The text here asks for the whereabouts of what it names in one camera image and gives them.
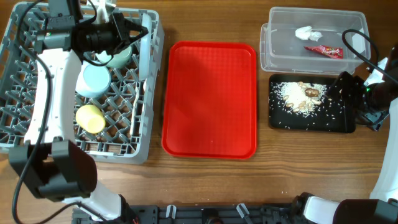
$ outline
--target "wooden tabletop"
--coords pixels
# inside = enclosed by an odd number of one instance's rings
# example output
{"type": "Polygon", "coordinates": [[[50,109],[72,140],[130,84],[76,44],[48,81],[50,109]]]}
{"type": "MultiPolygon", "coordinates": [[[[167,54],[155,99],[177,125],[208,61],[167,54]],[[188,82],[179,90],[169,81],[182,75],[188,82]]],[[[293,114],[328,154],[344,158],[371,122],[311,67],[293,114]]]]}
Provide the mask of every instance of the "wooden tabletop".
{"type": "MultiPolygon", "coordinates": [[[[0,29],[4,32],[18,1],[0,0],[0,29]]],[[[357,127],[353,134],[280,131],[268,125],[268,82],[258,76],[258,147],[245,161],[184,159],[162,149],[162,103],[170,47],[179,40],[242,42],[259,52],[260,28],[274,6],[340,9],[365,13],[371,38],[382,57],[397,42],[395,1],[309,0],[118,0],[118,7],[153,9],[165,31],[162,70],[156,84],[154,124],[149,157],[142,166],[97,163],[98,178],[131,205],[232,205],[238,202],[290,202],[302,192],[341,201],[368,198],[379,176],[389,133],[389,119],[377,133],[357,127]]],[[[366,78],[365,65],[356,74],[366,78]]],[[[18,176],[7,156],[0,156],[0,223],[13,223],[11,199],[18,176]]],[[[19,215],[27,223],[47,217],[62,205],[36,200],[22,188],[19,215]]],[[[68,210],[52,223],[70,223],[68,210]]]]}

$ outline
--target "gray dish rack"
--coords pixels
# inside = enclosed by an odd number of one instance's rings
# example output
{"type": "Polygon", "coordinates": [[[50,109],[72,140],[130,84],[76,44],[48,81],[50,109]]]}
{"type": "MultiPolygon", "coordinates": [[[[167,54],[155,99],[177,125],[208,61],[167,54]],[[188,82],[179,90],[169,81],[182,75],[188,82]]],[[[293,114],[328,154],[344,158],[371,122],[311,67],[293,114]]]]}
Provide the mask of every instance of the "gray dish rack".
{"type": "MultiPolygon", "coordinates": [[[[37,64],[23,49],[18,48],[14,40],[18,18],[29,4],[29,2],[20,2],[14,6],[0,45],[1,153],[8,153],[10,147],[23,143],[34,107],[37,64]]],[[[85,19],[94,14],[91,6],[82,6],[81,9],[85,19]]],[[[96,105],[104,113],[106,127],[98,134],[90,134],[74,121],[75,138],[77,145],[96,161],[142,164],[146,161],[149,152],[154,117],[155,83],[162,60],[164,31],[159,15],[155,11],[116,8],[115,12],[122,12],[126,19],[138,24],[141,24],[144,13],[152,18],[149,76],[145,81],[137,79],[140,47],[138,40],[132,44],[133,54],[130,63],[125,68],[109,69],[112,77],[111,86],[101,98],[85,98],[76,93],[75,113],[83,105],[96,105]],[[134,105],[136,90],[138,101],[134,105]]],[[[25,17],[21,38],[31,50],[35,33],[44,28],[44,20],[48,13],[48,4],[41,3],[25,17]]]]}

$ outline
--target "red snack wrapper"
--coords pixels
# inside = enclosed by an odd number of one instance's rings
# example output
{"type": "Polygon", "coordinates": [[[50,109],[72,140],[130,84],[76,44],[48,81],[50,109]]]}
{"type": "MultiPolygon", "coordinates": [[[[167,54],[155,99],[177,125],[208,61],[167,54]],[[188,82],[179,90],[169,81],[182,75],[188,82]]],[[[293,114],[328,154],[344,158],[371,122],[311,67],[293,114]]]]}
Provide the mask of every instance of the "red snack wrapper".
{"type": "Polygon", "coordinates": [[[343,49],[341,47],[329,47],[320,45],[316,47],[304,47],[304,49],[311,50],[318,54],[326,55],[330,58],[343,59],[343,49]]]}

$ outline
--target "yellow cup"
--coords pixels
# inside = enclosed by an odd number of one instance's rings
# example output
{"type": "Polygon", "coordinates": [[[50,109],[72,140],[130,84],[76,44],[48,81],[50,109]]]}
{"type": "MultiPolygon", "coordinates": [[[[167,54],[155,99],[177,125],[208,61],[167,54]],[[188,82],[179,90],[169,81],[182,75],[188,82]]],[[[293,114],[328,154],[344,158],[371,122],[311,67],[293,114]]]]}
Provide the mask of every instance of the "yellow cup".
{"type": "Polygon", "coordinates": [[[94,105],[85,105],[76,112],[76,122],[91,134],[97,134],[105,128],[104,115],[94,105]]]}

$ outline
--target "black tray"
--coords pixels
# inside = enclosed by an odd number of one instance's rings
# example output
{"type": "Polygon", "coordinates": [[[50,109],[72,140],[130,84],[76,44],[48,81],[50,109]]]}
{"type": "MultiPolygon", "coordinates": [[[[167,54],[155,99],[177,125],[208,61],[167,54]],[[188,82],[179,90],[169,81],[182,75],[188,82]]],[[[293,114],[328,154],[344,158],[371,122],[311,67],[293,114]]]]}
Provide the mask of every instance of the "black tray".
{"type": "Polygon", "coordinates": [[[335,78],[318,76],[273,74],[269,78],[270,126],[273,128],[300,129],[306,131],[332,131],[339,133],[354,132],[356,127],[354,110],[352,107],[345,105],[342,100],[329,101],[325,98],[320,105],[320,108],[322,109],[319,111],[315,110],[317,115],[307,116],[305,118],[302,114],[296,114],[293,112],[290,114],[283,111],[283,109],[286,109],[283,103],[284,100],[279,99],[275,93],[275,90],[277,90],[277,87],[274,86],[275,83],[304,82],[330,86],[335,80],[335,78]]]}

